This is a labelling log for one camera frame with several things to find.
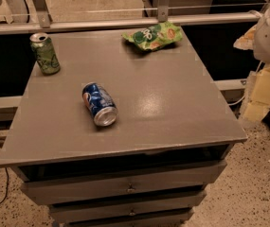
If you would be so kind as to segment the blue pepsi can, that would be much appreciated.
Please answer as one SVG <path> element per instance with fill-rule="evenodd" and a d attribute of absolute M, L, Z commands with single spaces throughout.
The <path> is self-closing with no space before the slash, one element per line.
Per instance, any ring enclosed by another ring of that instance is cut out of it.
<path fill-rule="evenodd" d="M 116 104 L 102 86 L 95 82 L 86 84 L 82 98 L 97 126 L 107 127 L 117 120 Z"/>

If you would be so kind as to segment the green soda can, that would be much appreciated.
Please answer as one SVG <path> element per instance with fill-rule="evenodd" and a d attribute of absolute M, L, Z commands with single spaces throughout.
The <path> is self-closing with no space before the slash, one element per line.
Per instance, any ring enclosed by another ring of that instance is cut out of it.
<path fill-rule="evenodd" d="M 44 75 L 53 75 L 61 67 L 51 38 L 46 33 L 35 33 L 30 36 L 30 46 Z"/>

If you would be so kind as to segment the grey drawer cabinet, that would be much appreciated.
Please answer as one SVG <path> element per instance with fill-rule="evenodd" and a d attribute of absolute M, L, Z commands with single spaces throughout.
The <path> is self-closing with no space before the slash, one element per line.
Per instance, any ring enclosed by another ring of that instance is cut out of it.
<path fill-rule="evenodd" d="M 0 152 L 1 167 L 12 169 L 23 183 L 140 173 L 225 160 L 233 145 L 245 140 L 188 40 L 142 53 L 123 34 L 111 30 L 53 36 L 61 71 L 46 77 L 33 70 Z M 97 126 L 84 104 L 82 90 L 91 82 L 116 104 L 117 120 L 110 126 Z M 206 186 L 101 199 L 205 191 Z"/>

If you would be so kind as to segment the green chip bag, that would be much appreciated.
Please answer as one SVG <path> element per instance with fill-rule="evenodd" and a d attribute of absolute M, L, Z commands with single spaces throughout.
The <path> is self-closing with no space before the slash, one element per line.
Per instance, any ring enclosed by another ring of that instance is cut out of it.
<path fill-rule="evenodd" d="M 142 51 L 156 51 L 182 40 L 181 27 L 171 22 L 149 26 L 135 33 L 124 33 L 122 37 Z"/>

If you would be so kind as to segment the top grey drawer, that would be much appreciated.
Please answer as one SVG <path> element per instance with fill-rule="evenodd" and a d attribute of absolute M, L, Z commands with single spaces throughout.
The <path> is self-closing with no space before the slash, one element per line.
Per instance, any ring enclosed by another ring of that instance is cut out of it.
<path fill-rule="evenodd" d="M 86 201 L 214 183 L 225 167 L 225 160 L 208 161 L 146 169 L 140 173 L 124 171 L 112 176 L 23 183 L 21 190 L 40 205 Z"/>

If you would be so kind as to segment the grey drawer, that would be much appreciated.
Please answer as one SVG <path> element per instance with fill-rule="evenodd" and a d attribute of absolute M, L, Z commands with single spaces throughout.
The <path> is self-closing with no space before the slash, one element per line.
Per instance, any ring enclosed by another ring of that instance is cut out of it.
<path fill-rule="evenodd" d="M 86 201 L 214 183 L 225 167 L 225 160 L 208 161 L 146 169 L 140 173 L 124 171 L 112 176 L 23 183 L 21 190 L 40 205 Z"/>
<path fill-rule="evenodd" d="M 53 205 L 50 215 L 58 222 L 81 222 L 87 220 L 134 217 L 138 214 L 189 208 L 198 205 L 206 196 L 204 190 L 138 194 L 129 198 L 85 201 L 82 204 Z"/>
<path fill-rule="evenodd" d="M 71 222 L 68 227 L 146 227 L 154 224 L 182 223 L 193 215 L 191 208 L 136 214 L 114 218 L 100 218 Z"/>

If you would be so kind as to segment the bottom grey drawer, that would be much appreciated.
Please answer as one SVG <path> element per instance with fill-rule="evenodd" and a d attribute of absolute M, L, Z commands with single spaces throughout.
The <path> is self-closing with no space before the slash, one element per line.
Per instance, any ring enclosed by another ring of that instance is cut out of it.
<path fill-rule="evenodd" d="M 182 223 L 193 215 L 191 208 L 136 214 L 114 218 L 100 218 L 71 222 L 68 227 L 146 227 L 154 224 Z"/>

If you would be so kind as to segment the middle grey drawer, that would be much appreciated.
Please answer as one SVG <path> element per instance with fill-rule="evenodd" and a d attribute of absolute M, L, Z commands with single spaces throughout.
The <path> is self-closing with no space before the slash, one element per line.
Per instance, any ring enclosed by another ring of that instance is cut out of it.
<path fill-rule="evenodd" d="M 138 194 L 129 198 L 85 201 L 82 204 L 53 205 L 50 215 L 58 222 L 81 222 L 87 220 L 134 217 L 138 214 L 189 208 L 198 205 L 206 196 L 204 190 Z"/>

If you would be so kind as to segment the metal railing frame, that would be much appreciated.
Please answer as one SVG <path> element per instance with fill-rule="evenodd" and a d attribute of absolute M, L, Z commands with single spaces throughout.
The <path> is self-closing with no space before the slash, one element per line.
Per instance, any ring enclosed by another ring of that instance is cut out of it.
<path fill-rule="evenodd" d="M 270 0 L 0 0 L 0 34 L 255 22 Z"/>

